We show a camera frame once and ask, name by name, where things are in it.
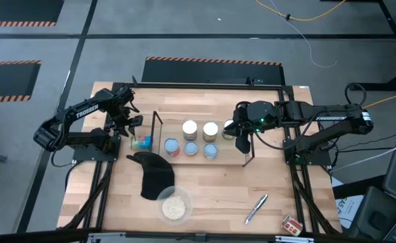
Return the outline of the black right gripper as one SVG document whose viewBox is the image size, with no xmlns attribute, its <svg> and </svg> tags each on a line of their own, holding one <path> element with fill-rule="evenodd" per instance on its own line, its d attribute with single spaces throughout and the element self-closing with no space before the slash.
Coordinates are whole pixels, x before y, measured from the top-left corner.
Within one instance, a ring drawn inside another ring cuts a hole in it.
<svg viewBox="0 0 396 243">
<path fill-rule="evenodd" d="M 237 103 L 234 110 L 234 119 L 229 119 L 224 124 L 224 132 L 236 132 L 235 146 L 243 154 L 250 153 L 251 142 L 249 134 L 255 132 L 253 123 L 248 118 L 247 108 L 250 103 Z"/>
</svg>

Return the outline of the small red box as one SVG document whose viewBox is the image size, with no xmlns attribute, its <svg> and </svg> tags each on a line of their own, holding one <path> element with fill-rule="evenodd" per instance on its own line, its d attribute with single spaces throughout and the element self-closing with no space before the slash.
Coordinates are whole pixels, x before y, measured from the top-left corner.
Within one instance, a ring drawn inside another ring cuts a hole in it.
<svg viewBox="0 0 396 243">
<path fill-rule="evenodd" d="M 287 215 L 282 221 L 281 228 L 288 231 L 293 236 L 299 236 L 303 231 L 303 224 Z"/>
</svg>

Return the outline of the tall can blue label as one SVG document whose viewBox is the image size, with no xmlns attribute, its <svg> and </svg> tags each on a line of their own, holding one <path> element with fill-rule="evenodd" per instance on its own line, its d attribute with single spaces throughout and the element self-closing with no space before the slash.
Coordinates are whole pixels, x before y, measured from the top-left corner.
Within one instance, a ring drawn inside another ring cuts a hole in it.
<svg viewBox="0 0 396 243">
<path fill-rule="evenodd" d="M 151 151 L 152 137 L 151 136 L 133 136 L 130 139 L 130 148 L 133 151 Z"/>
</svg>

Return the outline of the pears green can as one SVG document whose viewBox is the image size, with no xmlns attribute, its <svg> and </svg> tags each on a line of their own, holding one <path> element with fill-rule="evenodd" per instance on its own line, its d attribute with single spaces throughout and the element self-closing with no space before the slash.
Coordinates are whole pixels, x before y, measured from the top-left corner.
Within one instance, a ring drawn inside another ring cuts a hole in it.
<svg viewBox="0 0 396 243">
<path fill-rule="evenodd" d="M 231 135 L 229 135 L 229 134 L 225 134 L 225 133 L 224 133 L 224 132 L 226 131 L 226 127 L 227 127 L 228 125 L 230 125 L 232 122 L 233 122 L 232 119 L 228 119 L 228 120 L 226 120 L 226 121 L 224 122 L 224 128 L 223 128 L 223 130 L 222 130 L 222 132 L 221 132 L 221 135 L 222 135 L 222 137 L 223 137 L 225 140 L 234 140 L 234 139 L 236 138 L 235 136 L 231 136 Z"/>
</svg>

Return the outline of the wooden shelf black metal frame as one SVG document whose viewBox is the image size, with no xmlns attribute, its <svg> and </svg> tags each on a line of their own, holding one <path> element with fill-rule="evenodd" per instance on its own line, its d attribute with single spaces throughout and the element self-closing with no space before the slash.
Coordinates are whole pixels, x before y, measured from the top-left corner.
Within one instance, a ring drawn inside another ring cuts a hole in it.
<svg viewBox="0 0 396 243">
<path fill-rule="evenodd" d="M 169 119 L 166 115 L 154 115 L 153 132 L 153 152 L 162 156 L 172 165 L 234 165 L 243 166 L 254 159 L 254 151 L 243 154 L 235 146 L 234 140 L 225 140 L 221 132 L 224 128 L 224 122 L 227 119 L 203 119 L 197 118 L 180 118 Z M 193 120 L 197 124 L 197 138 L 193 141 L 198 146 L 196 155 L 188 156 L 184 153 L 184 145 L 188 140 L 183 138 L 182 125 L 186 120 Z M 214 142 L 206 142 L 203 139 L 203 126 L 207 122 L 215 122 L 218 125 L 218 135 Z M 180 152 L 177 156 L 171 157 L 164 148 L 164 142 L 167 138 L 177 139 Z M 207 143 L 214 143 L 218 147 L 218 155 L 215 159 L 206 159 L 203 154 L 203 147 Z"/>
</svg>

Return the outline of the mixed fruit red can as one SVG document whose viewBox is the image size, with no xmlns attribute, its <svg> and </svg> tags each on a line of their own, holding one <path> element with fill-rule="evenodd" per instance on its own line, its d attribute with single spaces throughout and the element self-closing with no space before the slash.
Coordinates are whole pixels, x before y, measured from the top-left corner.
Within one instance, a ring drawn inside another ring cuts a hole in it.
<svg viewBox="0 0 396 243">
<path fill-rule="evenodd" d="M 164 148 L 171 157 L 177 156 L 180 152 L 179 143 L 175 138 L 167 138 L 164 142 Z"/>
</svg>

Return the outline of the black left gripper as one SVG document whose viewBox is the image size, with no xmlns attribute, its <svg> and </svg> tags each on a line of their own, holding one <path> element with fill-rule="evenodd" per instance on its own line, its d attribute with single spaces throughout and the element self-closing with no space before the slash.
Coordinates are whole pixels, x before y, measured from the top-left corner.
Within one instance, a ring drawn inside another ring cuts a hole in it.
<svg viewBox="0 0 396 243">
<path fill-rule="evenodd" d="M 134 118 L 130 118 L 130 110 L 134 108 L 127 107 L 129 103 L 128 100 L 116 99 L 114 101 L 114 123 L 116 125 L 116 131 L 125 137 L 129 137 L 126 131 L 126 126 L 128 126 L 128 131 L 132 136 L 135 136 L 135 128 L 143 124 L 143 116 L 138 115 Z"/>
</svg>

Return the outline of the clear plastic bowl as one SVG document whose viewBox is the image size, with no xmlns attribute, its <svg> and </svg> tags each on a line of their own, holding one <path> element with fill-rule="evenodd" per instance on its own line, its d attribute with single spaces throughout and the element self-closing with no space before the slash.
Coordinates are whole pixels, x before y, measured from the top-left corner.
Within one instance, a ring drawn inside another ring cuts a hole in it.
<svg viewBox="0 0 396 243">
<path fill-rule="evenodd" d="M 162 213 L 162 203 L 167 198 L 170 198 L 173 196 L 181 197 L 181 199 L 184 201 L 185 206 L 186 206 L 186 213 L 184 214 L 184 216 L 181 219 L 178 219 L 178 220 L 170 220 L 167 217 L 165 217 L 164 214 Z M 192 198 L 184 188 L 181 188 L 178 186 L 167 187 L 164 190 L 162 190 L 157 197 L 157 212 L 158 212 L 159 218 L 162 221 L 164 221 L 165 223 L 167 223 L 168 225 L 182 225 L 186 221 L 188 221 L 192 215 L 192 212 L 193 212 Z"/>
</svg>

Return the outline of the oranges tall green can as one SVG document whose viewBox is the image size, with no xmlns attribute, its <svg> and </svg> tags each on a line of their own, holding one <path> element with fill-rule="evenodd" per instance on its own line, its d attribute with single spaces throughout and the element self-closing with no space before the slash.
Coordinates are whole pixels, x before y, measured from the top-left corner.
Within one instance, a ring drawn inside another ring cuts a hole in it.
<svg viewBox="0 0 396 243">
<path fill-rule="evenodd" d="M 203 139 L 206 142 L 214 142 L 218 135 L 218 125 L 215 122 L 207 122 L 203 126 Z"/>
</svg>

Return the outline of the black oven mitt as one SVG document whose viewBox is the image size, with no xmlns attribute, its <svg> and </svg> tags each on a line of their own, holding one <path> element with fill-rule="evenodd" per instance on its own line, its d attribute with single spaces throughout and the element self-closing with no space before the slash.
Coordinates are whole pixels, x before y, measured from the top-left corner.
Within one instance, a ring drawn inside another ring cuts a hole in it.
<svg viewBox="0 0 396 243">
<path fill-rule="evenodd" d="M 127 159 L 141 165 L 143 179 L 141 196 L 147 200 L 156 200 L 159 194 L 170 186 L 174 186 L 175 174 L 169 162 L 156 153 L 139 151 L 127 155 Z"/>
</svg>

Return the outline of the black mat orange striped edge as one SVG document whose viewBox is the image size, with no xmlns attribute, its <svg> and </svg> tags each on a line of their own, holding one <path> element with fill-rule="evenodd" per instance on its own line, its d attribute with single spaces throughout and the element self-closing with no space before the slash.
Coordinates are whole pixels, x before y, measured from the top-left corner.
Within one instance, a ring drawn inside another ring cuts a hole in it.
<svg viewBox="0 0 396 243">
<path fill-rule="evenodd" d="M 142 82 L 248 84 L 284 86 L 281 63 L 194 57 L 156 57 L 145 60 Z"/>
<path fill-rule="evenodd" d="M 53 27 L 64 0 L 0 0 L 0 27 Z"/>
<path fill-rule="evenodd" d="M 41 60 L 0 61 L 0 103 L 29 101 Z"/>
</svg>

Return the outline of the peaches olive green can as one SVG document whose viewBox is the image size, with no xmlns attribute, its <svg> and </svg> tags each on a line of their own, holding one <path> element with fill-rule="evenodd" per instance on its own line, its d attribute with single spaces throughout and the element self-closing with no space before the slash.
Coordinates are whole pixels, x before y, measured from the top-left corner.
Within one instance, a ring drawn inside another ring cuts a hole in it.
<svg viewBox="0 0 396 243">
<path fill-rule="evenodd" d="M 194 141 L 197 138 L 197 124 L 193 120 L 186 120 L 182 125 L 183 138 Z"/>
</svg>

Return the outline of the black aluminium table frame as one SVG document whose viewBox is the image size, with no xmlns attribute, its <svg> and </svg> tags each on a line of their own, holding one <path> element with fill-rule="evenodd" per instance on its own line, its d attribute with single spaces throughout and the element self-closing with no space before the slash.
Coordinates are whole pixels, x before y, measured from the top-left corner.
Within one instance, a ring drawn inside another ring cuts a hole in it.
<svg viewBox="0 0 396 243">
<path fill-rule="evenodd" d="M 230 119 L 240 101 L 295 99 L 311 103 L 306 86 L 249 87 L 245 85 L 141 83 L 135 88 L 134 103 L 144 116 L 136 133 L 150 133 L 154 115 L 169 119 Z M 129 141 L 122 139 L 120 155 L 112 169 L 101 229 L 123 232 L 131 238 L 174 238 L 180 240 L 263 240 L 286 235 L 282 220 L 291 216 L 301 221 L 309 232 L 322 232 L 312 219 L 306 203 L 292 184 L 292 169 L 280 147 L 295 131 L 281 128 L 265 132 L 254 140 L 254 159 L 243 166 L 173 165 L 175 184 L 192 198 L 193 212 L 182 225 L 168 225 L 159 218 L 157 202 L 141 196 L 141 166 L 126 158 Z M 253 219 L 245 219 L 257 201 L 268 194 L 267 201 Z"/>
</svg>

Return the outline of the white paper sheet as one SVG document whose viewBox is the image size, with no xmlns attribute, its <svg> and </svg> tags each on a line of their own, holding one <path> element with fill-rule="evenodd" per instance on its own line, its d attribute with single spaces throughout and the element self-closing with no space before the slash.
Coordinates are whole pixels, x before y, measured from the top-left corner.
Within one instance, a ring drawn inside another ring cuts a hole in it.
<svg viewBox="0 0 396 243">
<path fill-rule="evenodd" d="M 335 200 L 339 221 L 344 230 L 348 230 L 352 221 L 359 209 L 364 195 L 350 196 L 347 198 L 340 198 Z"/>
</svg>

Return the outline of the pineapple rings yellow can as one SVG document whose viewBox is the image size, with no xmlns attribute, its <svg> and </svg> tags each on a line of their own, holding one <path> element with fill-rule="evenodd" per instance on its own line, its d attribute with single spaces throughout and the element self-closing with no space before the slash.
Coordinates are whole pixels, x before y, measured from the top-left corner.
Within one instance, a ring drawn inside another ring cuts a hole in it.
<svg viewBox="0 0 396 243">
<path fill-rule="evenodd" d="M 198 146 L 193 141 L 188 141 L 184 145 L 184 153 L 188 156 L 196 155 L 198 152 Z"/>
</svg>

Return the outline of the white rice grains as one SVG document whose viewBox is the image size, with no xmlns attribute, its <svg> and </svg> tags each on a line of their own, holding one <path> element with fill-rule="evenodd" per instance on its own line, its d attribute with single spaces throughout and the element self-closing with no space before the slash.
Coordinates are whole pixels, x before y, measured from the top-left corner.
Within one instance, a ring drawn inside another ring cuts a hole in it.
<svg viewBox="0 0 396 243">
<path fill-rule="evenodd" d="M 162 203 L 162 213 L 170 220 L 181 219 L 186 213 L 185 203 L 179 196 L 167 198 Z"/>
</svg>

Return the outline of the silver pen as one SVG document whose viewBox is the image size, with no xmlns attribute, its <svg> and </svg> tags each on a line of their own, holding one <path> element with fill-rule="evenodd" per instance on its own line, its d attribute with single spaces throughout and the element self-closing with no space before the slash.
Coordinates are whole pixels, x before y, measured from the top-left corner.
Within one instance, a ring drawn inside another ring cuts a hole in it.
<svg viewBox="0 0 396 243">
<path fill-rule="evenodd" d="M 268 199 L 268 194 L 264 194 L 255 204 L 254 208 L 251 210 L 251 212 L 248 214 L 248 216 L 245 219 L 245 224 L 248 224 L 254 217 L 254 215 L 257 213 L 257 211 L 263 206 L 263 204 L 267 201 Z"/>
</svg>

